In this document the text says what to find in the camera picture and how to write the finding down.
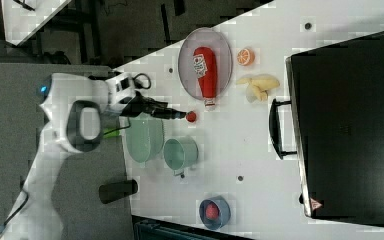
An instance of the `red ball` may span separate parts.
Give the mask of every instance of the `red ball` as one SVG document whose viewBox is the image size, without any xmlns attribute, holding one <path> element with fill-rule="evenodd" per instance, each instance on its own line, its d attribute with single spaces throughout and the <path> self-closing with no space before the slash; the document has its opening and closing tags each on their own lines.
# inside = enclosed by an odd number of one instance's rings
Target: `red ball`
<svg viewBox="0 0 384 240">
<path fill-rule="evenodd" d="M 186 120 L 188 120 L 188 122 L 195 122 L 196 121 L 196 113 L 195 112 L 188 112 L 188 114 L 186 114 Z"/>
<path fill-rule="evenodd" d="M 205 216 L 210 220 L 216 220 L 219 217 L 219 209 L 215 203 L 210 203 L 205 209 Z"/>
</svg>

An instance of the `cup handle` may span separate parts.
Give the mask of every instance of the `cup handle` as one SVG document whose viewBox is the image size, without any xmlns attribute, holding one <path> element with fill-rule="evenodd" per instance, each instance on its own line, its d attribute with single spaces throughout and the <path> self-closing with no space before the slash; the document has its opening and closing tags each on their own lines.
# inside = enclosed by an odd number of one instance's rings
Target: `cup handle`
<svg viewBox="0 0 384 240">
<path fill-rule="evenodd" d="M 176 170 L 173 170 L 174 176 L 179 176 L 179 175 L 182 175 L 184 173 L 185 173 L 185 171 L 183 169 L 180 172 L 178 172 L 178 173 L 176 173 Z"/>
</svg>

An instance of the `red object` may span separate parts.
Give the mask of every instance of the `red object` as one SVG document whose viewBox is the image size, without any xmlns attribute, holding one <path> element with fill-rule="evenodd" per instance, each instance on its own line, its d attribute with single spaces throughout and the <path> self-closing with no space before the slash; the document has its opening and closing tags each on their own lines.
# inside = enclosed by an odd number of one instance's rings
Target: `red object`
<svg viewBox="0 0 384 240">
<path fill-rule="evenodd" d="M 205 105 L 214 105 L 218 80 L 216 56 L 210 48 L 199 47 L 193 53 L 193 62 L 202 96 L 208 100 Z"/>
<path fill-rule="evenodd" d="M 188 120 L 188 122 L 195 122 L 196 121 L 196 113 L 195 112 L 188 112 L 188 114 L 186 114 L 186 120 Z"/>
<path fill-rule="evenodd" d="M 220 213 L 218 207 L 215 203 L 210 203 L 205 209 L 205 217 L 210 220 L 216 220 L 219 217 Z"/>
</svg>

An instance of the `red triangle sticker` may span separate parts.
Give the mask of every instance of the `red triangle sticker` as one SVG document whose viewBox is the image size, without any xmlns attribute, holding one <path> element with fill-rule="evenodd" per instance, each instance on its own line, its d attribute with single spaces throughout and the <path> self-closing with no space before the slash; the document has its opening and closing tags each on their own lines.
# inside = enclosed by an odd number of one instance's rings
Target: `red triangle sticker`
<svg viewBox="0 0 384 240">
<path fill-rule="evenodd" d="M 312 198 L 310 198 L 310 203 L 311 203 L 311 209 L 313 209 L 313 211 L 323 207 L 323 204 L 317 202 L 316 200 L 314 200 Z"/>
</svg>

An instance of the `orange slice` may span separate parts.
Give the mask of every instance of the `orange slice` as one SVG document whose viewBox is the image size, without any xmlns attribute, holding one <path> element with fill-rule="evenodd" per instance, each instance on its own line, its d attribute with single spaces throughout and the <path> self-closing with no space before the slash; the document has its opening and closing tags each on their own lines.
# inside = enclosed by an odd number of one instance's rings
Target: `orange slice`
<svg viewBox="0 0 384 240">
<path fill-rule="evenodd" d="M 251 65 L 254 62 L 254 59 L 254 52 L 249 48 L 242 49 L 237 56 L 238 63 L 242 66 Z"/>
</svg>

